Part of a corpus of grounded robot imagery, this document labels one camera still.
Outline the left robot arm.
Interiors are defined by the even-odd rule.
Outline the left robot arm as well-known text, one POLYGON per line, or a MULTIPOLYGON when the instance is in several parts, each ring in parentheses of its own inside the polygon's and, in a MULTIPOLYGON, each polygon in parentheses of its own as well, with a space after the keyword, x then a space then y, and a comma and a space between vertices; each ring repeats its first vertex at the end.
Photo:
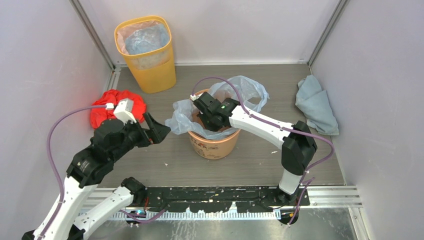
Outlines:
POLYGON ((138 122, 105 120, 90 140, 90 145, 72 159, 63 182, 63 191, 41 225, 23 234, 24 240, 87 240, 97 228, 118 211, 141 206, 147 198, 146 187, 134 177, 121 185, 101 203, 79 215, 86 200, 114 169, 114 164, 135 147, 161 143, 171 129, 144 113, 148 128, 138 122))

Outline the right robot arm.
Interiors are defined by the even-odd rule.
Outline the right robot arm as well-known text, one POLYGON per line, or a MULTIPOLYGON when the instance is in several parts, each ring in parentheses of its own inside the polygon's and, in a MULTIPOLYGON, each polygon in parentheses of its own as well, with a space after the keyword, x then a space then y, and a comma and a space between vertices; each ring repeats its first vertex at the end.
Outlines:
POLYGON ((238 100, 228 97, 219 101, 208 92, 192 95, 190 100, 199 110, 197 117, 207 130, 216 132, 224 127, 236 128, 278 147, 283 173, 277 198, 286 206, 297 199, 304 172, 318 149, 305 122, 278 121, 245 107, 238 100))

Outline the yellow mesh trash bin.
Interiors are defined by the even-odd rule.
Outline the yellow mesh trash bin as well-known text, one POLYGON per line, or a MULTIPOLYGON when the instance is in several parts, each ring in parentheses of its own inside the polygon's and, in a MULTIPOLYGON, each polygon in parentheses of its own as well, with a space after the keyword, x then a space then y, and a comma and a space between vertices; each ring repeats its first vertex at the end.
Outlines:
POLYGON ((135 78, 141 90, 148 94, 172 88, 176 80, 172 34, 164 18, 150 15, 120 23, 114 30, 114 41, 118 52, 135 78), (136 30, 162 23, 167 28, 170 41, 164 47, 130 55, 125 48, 125 40, 136 30))

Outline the orange round trash bin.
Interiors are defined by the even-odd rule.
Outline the orange round trash bin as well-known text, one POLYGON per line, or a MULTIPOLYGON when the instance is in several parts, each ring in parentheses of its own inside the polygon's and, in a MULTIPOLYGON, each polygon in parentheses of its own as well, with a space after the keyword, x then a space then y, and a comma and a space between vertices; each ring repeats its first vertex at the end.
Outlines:
POLYGON ((209 140, 192 131, 189 131, 188 135, 195 153, 208 160, 219 160, 225 158, 233 151, 240 132, 241 130, 237 129, 220 140, 209 140))

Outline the light blue trash bag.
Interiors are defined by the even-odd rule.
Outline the light blue trash bag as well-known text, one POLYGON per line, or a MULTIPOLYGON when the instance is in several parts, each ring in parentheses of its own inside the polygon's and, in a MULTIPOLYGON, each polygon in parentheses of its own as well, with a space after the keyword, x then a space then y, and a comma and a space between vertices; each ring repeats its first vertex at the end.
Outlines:
POLYGON ((165 121, 165 125, 170 127, 171 132, 176 135, 195 132, 208 140, 222 140, 231 135, 237 129, 229 126, 220 131, 210 131, 205 129, 198 113, 222 113, 232 115, 231 111, 239 104, 243 104, 255 112, 260 112, 270 98, 265 87, 246 76, 238 75, 228 79, 230 84, 219 82, 213 84, 206 92, 205 96, 196 101, 184 99, 173 103, 174 112, 172 117, 165 121))

